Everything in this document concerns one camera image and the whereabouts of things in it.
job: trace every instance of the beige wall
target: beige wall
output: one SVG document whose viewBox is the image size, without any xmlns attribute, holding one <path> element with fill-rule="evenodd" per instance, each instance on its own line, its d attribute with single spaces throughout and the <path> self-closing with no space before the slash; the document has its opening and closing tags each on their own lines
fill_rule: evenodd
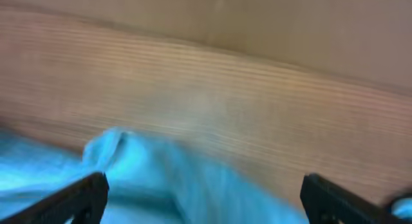
<svg viewBox="0 0 412 224">
<path fill-rule="evenodd" d="M 412 0 L 14 0 L 412 89 Z"/>
</svg>

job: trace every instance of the blue garment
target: blue garment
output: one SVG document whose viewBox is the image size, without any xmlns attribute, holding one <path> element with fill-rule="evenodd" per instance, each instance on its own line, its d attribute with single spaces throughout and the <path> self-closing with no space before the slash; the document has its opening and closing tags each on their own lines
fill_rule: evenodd
<svg viewBox="0 0 412 224">
<path fill-rule="evenodd" d="M 167 138 L 115 127 L 89 142 L 82 159 L 10 133 L 0 133 L 0 145 L 0 219 L 102 171 L 110 186 L 102 223 L 308 223 L 226 165 Z"/>
</svg>

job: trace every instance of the wooden floor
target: wooden floor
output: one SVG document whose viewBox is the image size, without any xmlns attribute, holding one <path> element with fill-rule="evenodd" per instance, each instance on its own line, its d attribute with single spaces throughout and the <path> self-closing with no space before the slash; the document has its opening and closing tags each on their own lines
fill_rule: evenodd
<svg viewBox="0 0 412 224">
<path fill-rule="evenodd" d="M 276 62 L 0 6 L 0 122 L 80 151 L 173 136 L 300 205 L 319 172 L 373 202 L 412 183 L 412 98 Z"/>
</svg>

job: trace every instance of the black object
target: black object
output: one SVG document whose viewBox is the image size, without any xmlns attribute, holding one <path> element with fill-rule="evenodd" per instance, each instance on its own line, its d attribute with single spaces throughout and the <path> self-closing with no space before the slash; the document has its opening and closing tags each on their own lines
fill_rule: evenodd
<svg viewBox="0 0 412 224">
<path fill-rule="evenodd" d="M 0 224 L 61 224 L 71 218 L 73 224 L 100 223 L 108 201 L 109 184 L 102 173 L 82 180 L 41 200 L 23 211 L 0 221 Z"/>
<path fill-rule="evenodd" d="M 318 174 L 304 177 L 301 201 L 310 224 L 410 223 Z"/>
</svg>

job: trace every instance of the blue cloth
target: blue cloth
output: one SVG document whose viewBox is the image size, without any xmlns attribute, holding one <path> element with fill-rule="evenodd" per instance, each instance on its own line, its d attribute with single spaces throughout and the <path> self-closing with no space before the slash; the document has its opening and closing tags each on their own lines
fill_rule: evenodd
<svg viewBox="0 0 412 224">
<path fill-rule="evenodd" d="M 0 218 L 102 171 L 110 186 L 102 223 L 308 223 L 226 165 L 167 138 L 115 127 L 88 143 L 82 159 L 5 132 L 0 145 Z"/>
</svg>

